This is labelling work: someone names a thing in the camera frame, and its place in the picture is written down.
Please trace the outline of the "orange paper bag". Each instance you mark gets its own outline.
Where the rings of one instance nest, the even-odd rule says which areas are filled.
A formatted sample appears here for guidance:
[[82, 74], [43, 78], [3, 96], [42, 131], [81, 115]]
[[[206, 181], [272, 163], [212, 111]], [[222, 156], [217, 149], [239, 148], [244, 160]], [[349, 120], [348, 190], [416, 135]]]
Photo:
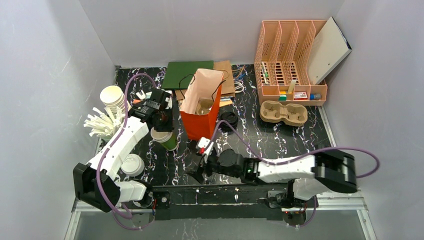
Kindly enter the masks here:
[[188, 139], [211, 138], [220, 108], [224, 73], [199, 68], [190, 81], [179, 111]]

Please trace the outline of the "pulp cup carrier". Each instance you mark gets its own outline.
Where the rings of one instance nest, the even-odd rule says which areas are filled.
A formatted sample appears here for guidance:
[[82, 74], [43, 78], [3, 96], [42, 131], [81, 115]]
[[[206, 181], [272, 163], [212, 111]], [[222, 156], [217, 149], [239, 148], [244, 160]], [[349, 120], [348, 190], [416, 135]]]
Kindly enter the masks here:
[[200, 99], [197, 103], [195, 113], [197, 115], [207, 115], [214, 105], [212, 99]]

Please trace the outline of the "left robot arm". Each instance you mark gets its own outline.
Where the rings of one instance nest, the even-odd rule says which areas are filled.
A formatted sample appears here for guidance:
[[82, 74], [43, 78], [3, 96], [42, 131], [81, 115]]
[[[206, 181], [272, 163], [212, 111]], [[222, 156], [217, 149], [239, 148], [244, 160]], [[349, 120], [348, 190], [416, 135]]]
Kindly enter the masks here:
[[73, 169], [75, 196], [105, 213], [116, 210], [118, 203], [141, 201], [147, 186], [141, 182], [115, 178], [126, 157], [151, 130], [172, 132], [173, 94], [154, 88], [146, 99], [134, 104], [107, 145], [86, 164]]

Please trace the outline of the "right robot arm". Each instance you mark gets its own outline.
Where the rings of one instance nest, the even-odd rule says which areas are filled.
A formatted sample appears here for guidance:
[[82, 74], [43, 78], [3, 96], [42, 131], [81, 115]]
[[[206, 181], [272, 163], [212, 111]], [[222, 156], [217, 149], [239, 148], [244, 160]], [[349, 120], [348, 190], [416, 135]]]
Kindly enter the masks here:
[[213, 173], [238, 178], [247, 185], [287, 183], [281, 200], [287, 205], [306, 202], [317, 194], [357, 191], [355, 158], [330, 147], [304, 157], [264, 159], [244, 157], [232, 149], [203, 154], [199, 166], [187, 174], [197, 182]]

